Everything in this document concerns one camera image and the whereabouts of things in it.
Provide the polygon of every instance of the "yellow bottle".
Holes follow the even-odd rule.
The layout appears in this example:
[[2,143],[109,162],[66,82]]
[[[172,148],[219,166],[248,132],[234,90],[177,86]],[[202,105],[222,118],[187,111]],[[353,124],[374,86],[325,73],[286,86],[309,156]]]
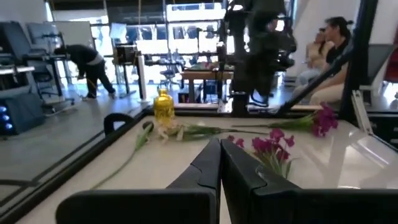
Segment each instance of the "yellow bottle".
[[174,101],[166,89],[159,90],[159,96],[154,100],[155,119],[161,125],[169,125],[174,119]]

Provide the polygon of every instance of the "man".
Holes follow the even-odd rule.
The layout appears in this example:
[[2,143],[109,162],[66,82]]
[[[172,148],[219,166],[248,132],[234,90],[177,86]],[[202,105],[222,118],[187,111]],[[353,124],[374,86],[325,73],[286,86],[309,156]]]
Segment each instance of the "man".
[[[346,21],[344,17],[332,17],[327,19],[325,28],[326,41],[332,41],[334,47],[332,47],[326,55],[326,64],[322,68],[322,73],[330,68],[330,65],[338,58],[347,47],[351,32],[347,28],[347,25],[353,23],[353,21]],[[333,103],[341,100],[344,82],[346,79],[348,64],[342,66],[341,70],[334,74],[331,78],[325,80],[316,89],[311,92],[311,105],[319,105],[321,102]],[[294,90],[294,95],[300,93],[306,86],[298,86]]]
[[97,80],[99,79],[111,98],[115,98],[115,89],[106,76],[104,58],[95,49],[81,44],[62,46],[54,50],[54,54],[67,54],[79,69],[78,80],[86,74],[88,94],[85,100],[97,96]]

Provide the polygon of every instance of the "bottle cap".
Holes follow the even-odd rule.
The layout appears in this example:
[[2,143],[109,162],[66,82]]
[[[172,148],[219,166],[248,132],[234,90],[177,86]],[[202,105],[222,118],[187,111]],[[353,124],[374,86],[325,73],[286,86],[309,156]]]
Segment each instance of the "bottle cap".
[[160,94],[160,95],[167,95],[167,89],[161,88],[161,89],[159,90],[159,94]]

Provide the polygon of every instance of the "person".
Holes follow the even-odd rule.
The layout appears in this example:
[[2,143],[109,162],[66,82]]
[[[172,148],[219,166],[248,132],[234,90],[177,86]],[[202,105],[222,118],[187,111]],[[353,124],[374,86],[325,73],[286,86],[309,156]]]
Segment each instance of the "person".
[[320,28],[315,41],[307,45],[305,58],[308,70],[298,75],[296,86],[307,85],[310,80],[321,74],[327,53],[332,47],[333,42],[325,40],[325,28]]
[[[336,58],[344,52],[344,49],[351,39],[351,32],[347,26],[353,24],[353,21],[347,21],[344,17],[340,16],[331,17],[325,22],[325,40],[332,41],[334,47],[332,47],[326,55],[326,63],[322,68],[322,72],[327,71]],[[310,93],[310,105],[319,105],[321,102],[334,103],[341,100],[347,68],[348,64],[346,63],[338,73],[319,84],[319,86]],[[293,95],[299,94],[305,87],[306,85],[296,87]]]
[[76,64],[79,75],[78,80],[84,79],[86,74],[88,94],[85,100],[95,99],[97,96],[97,80],[99,79],[111,98],[115,98],[115,89],[106,76],[105,60],[95,49],[81,45],[61,46],[54,50],[54,54],[67,54]]

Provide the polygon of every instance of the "wilted flower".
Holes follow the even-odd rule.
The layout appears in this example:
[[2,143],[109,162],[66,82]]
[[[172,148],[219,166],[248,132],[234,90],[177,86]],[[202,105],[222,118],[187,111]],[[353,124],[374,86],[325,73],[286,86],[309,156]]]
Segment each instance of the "wilted flower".
[[[228,139],[234,142],[235,137],[228,136]],[[234,143],[245,148],[243,139],[237,139]],[[271,131],[269,139],[256,137],[251,139],[251,143],[254,149],[253,154],[258,160],[268,169],[287,178],[292,163],[287,148],[294,146],[294,136],[286,138],[282,130],[275,128]]]
[[[272,124],[236,125],[234,127],[280,128],[291,131],[311,132],[317,137],[324,137],[330,129],[336,129],[338,127],[338,121],[330,107],[328,107],[325,103],[321,103],[321,106],[321,110],[299,119],[290,119],[288,121],[276,122]],[[275,138],[282,138],[283,136],[280,135],[280,132],[274,133]]]

